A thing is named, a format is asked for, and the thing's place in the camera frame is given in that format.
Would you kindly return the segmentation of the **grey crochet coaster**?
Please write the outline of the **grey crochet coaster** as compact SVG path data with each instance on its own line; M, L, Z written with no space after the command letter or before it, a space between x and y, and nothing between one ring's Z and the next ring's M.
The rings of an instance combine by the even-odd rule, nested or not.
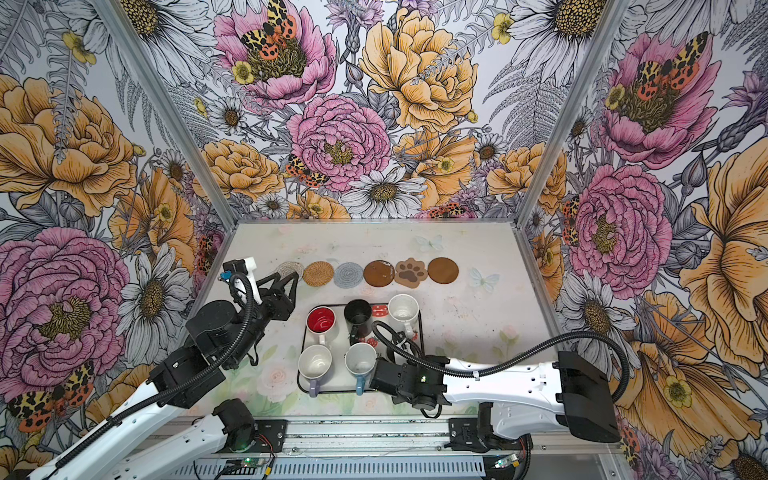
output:
M334 284L341 289L352 289L364 279L364 269L355 262L340 264L334 272Z

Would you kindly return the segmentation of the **white mug purple handle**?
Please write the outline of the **white mug purple handle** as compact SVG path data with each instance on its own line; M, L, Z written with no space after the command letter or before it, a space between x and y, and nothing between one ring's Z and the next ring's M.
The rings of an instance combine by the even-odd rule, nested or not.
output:
M298 371L308 383L308 395L316 398L323 378L330 372L333 364L331 350L321 344L308 346L298 360Z

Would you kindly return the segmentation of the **woven rattan coaster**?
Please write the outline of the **woven rattan coaster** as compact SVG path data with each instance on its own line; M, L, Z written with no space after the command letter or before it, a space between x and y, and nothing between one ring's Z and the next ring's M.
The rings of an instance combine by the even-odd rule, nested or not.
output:
M305 267L302 278L311 287L321 287L331 282L334 275L335 270L331 263L315 261Z

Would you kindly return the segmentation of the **matte brown wooden coaster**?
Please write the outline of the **matte brown wooden coaster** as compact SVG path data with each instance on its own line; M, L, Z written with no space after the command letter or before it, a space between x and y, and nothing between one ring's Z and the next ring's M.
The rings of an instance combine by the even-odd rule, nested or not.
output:
M432 281L447 285L458 278L460 269L454 260L447 257L437 257L429 262L427 273Z

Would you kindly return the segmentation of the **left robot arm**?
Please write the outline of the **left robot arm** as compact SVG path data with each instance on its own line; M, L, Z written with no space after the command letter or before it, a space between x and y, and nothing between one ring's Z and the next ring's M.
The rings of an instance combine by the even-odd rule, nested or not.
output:
M230 299L205 304L186 324L185 343L161 361L135 392L92 431L28 479L102 479L170 420L193 407L225 379L225 371L256 360L272 321L296 307L299 276L273 273L255 280L242 272L221 276Z

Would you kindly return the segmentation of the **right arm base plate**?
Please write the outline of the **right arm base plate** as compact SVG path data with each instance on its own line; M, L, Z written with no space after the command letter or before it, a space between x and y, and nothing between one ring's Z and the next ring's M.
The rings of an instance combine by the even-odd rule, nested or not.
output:
M486 454L491 451L528 451L532 441L528 435L507 439L497 435L488 422L480 418L451 418L448 420L449 438L443 445L452 451Z

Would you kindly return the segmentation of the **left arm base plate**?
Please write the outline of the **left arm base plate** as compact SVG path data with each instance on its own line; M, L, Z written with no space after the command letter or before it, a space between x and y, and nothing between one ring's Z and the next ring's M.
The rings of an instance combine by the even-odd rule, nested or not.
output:
M235 453L280 453L287 437L288 421L255 419L229 433L226 448Z

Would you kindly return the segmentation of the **glossy brown wooden coaster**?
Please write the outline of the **glossy brown wooden coaster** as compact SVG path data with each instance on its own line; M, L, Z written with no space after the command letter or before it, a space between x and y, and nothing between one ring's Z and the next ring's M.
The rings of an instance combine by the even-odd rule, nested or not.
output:
M365 282L375 288L383 288L394 281L394 266L385 260L374 260L368 263L363 270Z

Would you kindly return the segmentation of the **cork paw print coaster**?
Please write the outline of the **cork paw print coaster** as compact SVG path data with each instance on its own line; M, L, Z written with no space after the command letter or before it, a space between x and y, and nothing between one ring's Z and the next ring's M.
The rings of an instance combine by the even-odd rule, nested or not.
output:
M394 269L394 281L407 288L416 289L429 278L426 264L414 258L399 261Z

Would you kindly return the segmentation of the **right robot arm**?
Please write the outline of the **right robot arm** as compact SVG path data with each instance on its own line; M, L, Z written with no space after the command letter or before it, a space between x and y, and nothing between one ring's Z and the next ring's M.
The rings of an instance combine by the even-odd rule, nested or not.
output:
M370 386L396 404L418 410L475 402L473 420L449 422L449 448L486 453L525 448L528 435L568 431L585 441L620 440L614 401L606 376L572 352L556 360L514 365L488 376L482 365L431 356L429 369L411 360L377 361Z

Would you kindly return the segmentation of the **multicolour rope coaster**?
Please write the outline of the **multicolour rope coaster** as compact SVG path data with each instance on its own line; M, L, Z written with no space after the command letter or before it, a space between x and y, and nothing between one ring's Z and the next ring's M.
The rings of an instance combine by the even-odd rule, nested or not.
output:
M303 276L304 266L297 261L285 261L279 264L275 270L282 278L285 278L293 273L296 273L299 277Z

